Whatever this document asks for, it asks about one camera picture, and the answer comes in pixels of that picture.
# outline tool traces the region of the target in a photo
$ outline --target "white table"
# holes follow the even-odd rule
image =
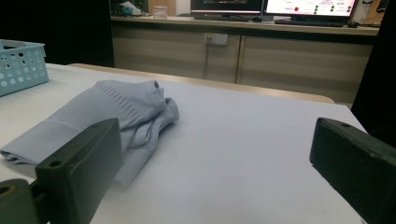
[[[131,76],[58,64],[47,68],[48,83],[0,97],[0,147],[97,80],[152,79],[138,72]],[[155,153],[128,190],[107,192],[92,224],[361,224],[359,214],[308,158],[317,118],[363,130],[346,106],[199,81],[156,80],[165,97],[177,102],[180,119],[163,130]],[[1,159],[0,181],[10,178],[32,182],[34,167]]]

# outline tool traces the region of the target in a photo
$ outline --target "gray cloth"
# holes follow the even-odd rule
[[[168,124],[178,120],[178,108],[176,102],[166,98],[166,108],[152,119],[142,124],[134,135],[131,144],[123,155],[124,165],[115,177],[115,188],[127,189],[140,169],[154,153],[159,139],[160,131]]]
[[[90,125],[117,118],[120,122],[122,152],[140,124],[165,109],[163,89],[155,80],[126,83],[98,81],[49,118],[23,133],[0,153],[13,163],[39,164]]]

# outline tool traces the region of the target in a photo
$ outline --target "blue plastic basket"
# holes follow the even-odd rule
[[[44,44],[0,39],[0,96],[49,81]]]

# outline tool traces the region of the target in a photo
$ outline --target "black partition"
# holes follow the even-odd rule
[[[0,38],[45,44],[47,63],[114,67],[108,0],[5,0]]]
[[[351,108],[366,131],[396,147],[396,2],[389,1]]]

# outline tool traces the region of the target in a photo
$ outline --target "power outlet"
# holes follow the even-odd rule
[[[228,35],[225,34],[204,33],[204,43],[207,43],[208,38],[211,38],[210,44],[227,45],[228,43]]]

